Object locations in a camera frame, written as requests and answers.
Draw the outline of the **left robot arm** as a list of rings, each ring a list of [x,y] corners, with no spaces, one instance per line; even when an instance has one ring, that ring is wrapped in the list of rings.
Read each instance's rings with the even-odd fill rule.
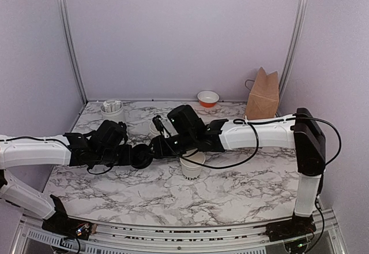
[[[90,222],[70,218],[60,198],[33,189],[9,170],[30,165],[86,166],[89,170],[96,165],[126,166],[132,149],[127,140],[126,124],[109,120],[86,134],[1,136],[1,197],[39,216],[47,230],[82,237],[90,232]]]

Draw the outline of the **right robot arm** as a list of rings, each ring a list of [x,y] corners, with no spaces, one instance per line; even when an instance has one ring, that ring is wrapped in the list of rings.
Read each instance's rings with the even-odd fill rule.
[[[181,105],[167,115],[176,130],[171,135],[160,116],[152,119],[159,135],[150,142],[156,159],[183,157],[188,150],[225,152],[239,148],[280,147],[296,152],[299,183],[291,219],[269,223],[270,241],[287,240],[316,230],[312,213],[322,190],[326,168],[326,139],[310,112],[299,108],[291,117],[274,119],[217,119],[204,124],[189,105]]]

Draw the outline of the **black plastic cup lid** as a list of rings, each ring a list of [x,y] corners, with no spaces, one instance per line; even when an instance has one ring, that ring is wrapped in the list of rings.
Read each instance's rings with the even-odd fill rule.
[[[135,169],[148,167],[153,160],[150,148],[146,144],[138,144],[131,150],[130,165]]]

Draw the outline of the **white paper cup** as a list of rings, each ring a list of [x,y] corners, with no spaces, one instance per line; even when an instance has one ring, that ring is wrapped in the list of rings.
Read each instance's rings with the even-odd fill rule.
[[[198,150],[189,150],[185,154],[183,154],[183,157],[201,165],[203,165],[206,161],[205,154],[203,152],[199,152]],[[179,161],[185,179],[189,181],[194,181],[199,177],[202,166],[193,164],[183,158],[180,158]]]

